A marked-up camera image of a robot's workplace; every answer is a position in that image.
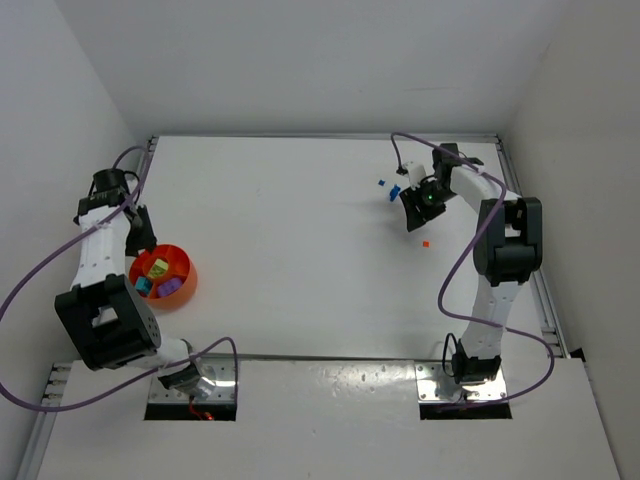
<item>white wall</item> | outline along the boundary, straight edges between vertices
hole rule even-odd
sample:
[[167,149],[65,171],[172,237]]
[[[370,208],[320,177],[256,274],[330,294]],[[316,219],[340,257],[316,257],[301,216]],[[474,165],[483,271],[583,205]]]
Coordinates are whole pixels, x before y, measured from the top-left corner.
[[[91,174],[133,142],[53,0],[0,1],[0,296],[76,234]],[[53,310],[77,252],[47,268],[0,325],[0,379],[38,402],[54,360],[75,358]],[[0,398],[0,479],[12,479],[34,416]]]
[[639,23],[637,0],[575,1],[507,135],[525,193],[545,205],[544,266],[629,479],[640,471]]
[[491,132],[568,0],[57,0],[136,133]]

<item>white table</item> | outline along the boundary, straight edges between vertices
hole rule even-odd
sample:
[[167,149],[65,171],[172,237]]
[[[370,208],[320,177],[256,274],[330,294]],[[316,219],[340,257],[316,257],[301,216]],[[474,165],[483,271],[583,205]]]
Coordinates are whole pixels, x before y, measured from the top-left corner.
[[[400,149],[430,169],[429,148]],[[502,177],[494,144],[460,149]],[[158,312],[161,329],[199,348],[230,335],[247,354],[437,358],[446,333],[466,327],[436,297],[477,215],[455,198],[407,233],[388,198],[406,186],[396,167],[388,140],[161,137],[143,201],[160,243],[184,248],[199,272],[189,304]],[[476,286],[469,259],[446,303],[470,313]],[[540,333],[530,286],[509,324]],[[518,338],[504,349],[544,355]]]

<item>purple cable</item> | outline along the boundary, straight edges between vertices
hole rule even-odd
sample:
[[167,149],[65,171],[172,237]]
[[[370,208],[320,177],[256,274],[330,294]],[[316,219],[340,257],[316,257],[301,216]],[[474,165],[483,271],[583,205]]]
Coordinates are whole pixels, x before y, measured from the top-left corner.
[[[142,172],[140,173],[140,181],[138,182],[136,187],[133,189],[133,191],[129,194],[129,196],[127,196],[127,198],[122,203],[122,205],[120,205],[113,213],[111,213],[110,215],[105,217],[103,220],[101,220],[96,225],[94,225],[93,227],[88,229],[86,232],[83,232],[80,235],[78,235],[77,237],[69,240],[67,243],[62,245],[60,248],[58,248],[56,251],[54,251],[52,254],[50,254],[48,257],[46,257],[44,260],[42,260],[38,265],[33,267],[33,269],[29,273],[27,273],[24,276],[24,278],[22,278],[22,280],[20,280],[15,287],[13,287],[13,290],[11,290],[11,292],[9,292],[9,295],[7,295],[7,298],[5,298],[4,302],[2,302],[2,305],[0,306],[0,321],[2,321],[2,319],[4,318],[4,315],[5,315],[5,313],[7,313],[7,309],[9,308],[9,305],[11,305],[11,302],[14,300],[16,295],[18,295],[20,290],[22,290],[22,288],[29,282],[29,280],[31,280],[33,277],[35,277],[38,274],[38,272],[40,272],[40,270],[42,270],[44,267],[46,267],[49,263],[51,263],[51,261],[53,261],[59,255],[61,255],[62,253],[64,253],[68,249],[70,249],[72,246],[74,246],[78,242],[81,242],[83,239],[85,239],[86,237],[91,235],[93,232],[95,232],[99,228],[100,225],[102,225],[104,223],[107,223],[107,222],[110,222],[117,215],[119,215],[125,208],[127,208],[129,205],[131,205],[133,203],[133,199],[135,198],[135,196],[139,192],[142,191],[142,189],[144,188],[144,184],[145,184],[145,182],[147,180],[147,174],[149,173],[149,167],[151,166],[151,157],[149,156],[149,152],[147,151],[147,149],[145,147],[142,147],[142,146],[129,147],[118,156],[118,158],[116,159],[115,163],[113,164],[113,168],[116,168],[118,166],[118,164],[120,163],[120,161],[122,161],[122,159],[125,156],[127,156],[129,153],[134,152],[136,150],[141,150],[143,152],[143,155],[144,155],[143,168],[142,168]],[[237,352],[237,349],[236,349],[235,342],[230,337],[223,337],[223,338],[221,338],[219,340],[216,340],[215,342],[213,342],[211,345],[209,345],[204,350],[202,350],[202,351],[200,351],[200,352],[198,352],[198,353],[196,353],[194,355],[190,355],[189,358],[185,358],[184,360],[180,360],[178,362],[171,363],[171,364],[167,365],[165,368],[177,367],[179,365],[182,365],[182,364],[185,364],[185,363],[189,362],[190,360],[195,360],[195,359],[205,355],[210,350],[214,349],[220,343],[225,342],[225,341],[229,342],[231,344],[231,348],[233,350],[233,361],[234,361],[234,366],[235,366],[235,380],[236,380],[236,384],[235,384],[235,387],[234,387],[234,393],[235,393],[235,402],[236,402],[236,405],[237,405],[238,404],[238,352]],[[102,400],[103,398],[106,398],[106,397],[108,397],[110,395],[113,395],[114,393],[122,390],[123,388],[128,387],[129,385],[137,382],[138,380],[141,380],[141,379],[143,379],[145,377],[148,377],[149,375],[152,375],[152,374],[156,373],[158,370],[159,370],[158,368],[154,368],[152,370],[146,371],[146,372],[141,373],[140,375],[138,375],[136,377],[133,377],[130,380],[127,380],[126,382],[118,385],[117,387],[114,387],[114,388],[112,388],[110,390],[107,390],[104,393],[101,393],[100,395],[97,395],[95,397],[89,398],[88,400],[84,400],[82,402],[74,403],[73,405],[65,405],[63,407],[46,407],[46,406],[43,406],[43,405],[38,405],[38,404],[35,404],[35,403],[26,402],[26,401],[16,397],[15,395],[13,395],[9,390],[7,390],[7,388],[2,384],[2,382],[0,382],[0,395],[2,395],[4,398],[9,400],[14,405],[17,405],[18,407],[22,407],[22,408],[24,408],[26,410],[32,410],[34,412],[44,412],[44,413],[67,412],[69,410],[76,410],[78,408],[82,408],[82,407],[86,407],[87,405],[91,405],[92,403],[96,403],[96,402]]]
[[[442,148],[439,145],[436,145],[435,143],[431,143],[427,140],[423,140],[420,137],[416,137],[415,135],[410,135],[408,133],[401,133],[401,132],[394,132],[391,134],[391,143],[393,144],[393,148],[396,151],[396,155],[398,157],[398,166],[401,167],[402,166],[402,161],[400,159],[400,151],[398,150],[398,145],[396,144],[396,139],[395,137],[404,137],[404,138],[408,138],[410,140],[414,140],[418,143],[422,143],[423,145],[426,145],[428,147],[431,147],[435,150],[438,150],[446,155],[450,155],[451,157],[455,158],[456,160],[462,162],[463,165],[466,165],[467,167],[473,169],[474,171],[478,171],[478,168],[472,164],[471,162],[469,162],[469,160],[460,157],[459,155],[454,154],[453,152],[448,151],[446,148]],[[480,225],[480,228],[478,228],[478,231],[476,232],[475,236],[471,239],[471,241],[469,242],[469,244],[467,245],[467,247],[464,249],[464,251],[462,252],[462,254],[460,255],[460,257],[458,258],[458,260],[456,260],[456,262],[453,264],[453,267],[451,268],[451,271],[447,274],[447,277],[444,279],[444,282],[442,283],[442,287],[440,288],[440,292],[438,293],[438,309],[447,317],[450,318],[455,318],[457,320],[467,320],[469,322],[475,322],[475,323],[481,323],[483,325],[488,325],[490,327],[496,327],[496,328],[502,328],[502,325],[500,325],[499,323],[495,323],[495,322],[490,322],[489,320],[483,320],[481,318],[476,318],[476,317],[471,317],[468,315],[460,315],[458,313],[453,313],[450,312],[449,310],[447,310],[444,306],[444,294],[447,291],[447,288],[449,288],[449,285],[451,284],[451,280],[453,280],[453,277],[455,276],[455,274],[458,272],[458,270],[460,269],[460,267],[462,266],[462,263],[465,261],[465,259],[469,256],[469,254],[473,251],[473,248],[476,246],[476,244],[480,241],[480,238],[482,237],[482,235],[484,234],[485,230],[487,229],[487,227],[489,226],[489,224],[491,223],[491,221],[493,220],[493,218],[496,216],[496,214],[498,213],[498,210],[500,209],[500,207],[502,206],[502,203],[504,202],[504,199],[507,195],[507,186],[504,184],[504,182],[502,182],[501,180],[499,180],[498,178],[494,177],[493,175],[486,173],[486,172],[482,172],[482,176],[485,177],[486,179],[492,181],[493,183],[495,183],[496,185],[498,185],[500,187],[500,197],[498,198],[498,201],[496,202],[496,204],[494,205],[494,207],[491,209],[491,211],[489,212],[489,215],[487,216],[487,218],[484,220],[484,222],[482,223],[482,225]],[[544,346],[544,348],[547,349],[547,352],[549,354],[549,368],[547,369],[547,372],[544,374],[544,376],[538,380],[535,384],[531,385],[528,388],[525,388],[524,390],[520,391],[520,392],[516,392],[512,395],[509,395],[505,398],[501,398],[500,400],[491,400],[491,401],[487,401],[487,402],[476,402],[476,403],[468,403],[468,404],[464,404],[464,405],[458,405],[458,404],[452,404],[450,406],[447,406],[445,408],[443,408],[442,410],[448,410],[448,409],[457,409],[457,408],[477,408],[477,407],[486,407],[486,406],[490,406],[490,405],[498,405],[501,403],[505,403],[508,402],[510,400],[516,399],[518,397],[521,397],[523,395],[526,395],[527,393],[530,393],[532,391],[534,391],[535,389],[537,389],[538,387],[540,387],[542,384],[544,384],[549,377],[551,376],[551,374],[553,373],[553,369],[555,368],[555,358],[553,355],[553,350],[551,348],[551,346],[545,342],[542,338],[537,337],[536,335],[532,335],[530,333],[524,332],[522,330],[517,330],[515,328],[510,328],[510,327],[505,327],[505,330],[509,333],[515,333],[516,335],[520,335],[522,337],[526,337],[526,338],[530,338],[531,340],[535,340],[536,342],[542,344]]]

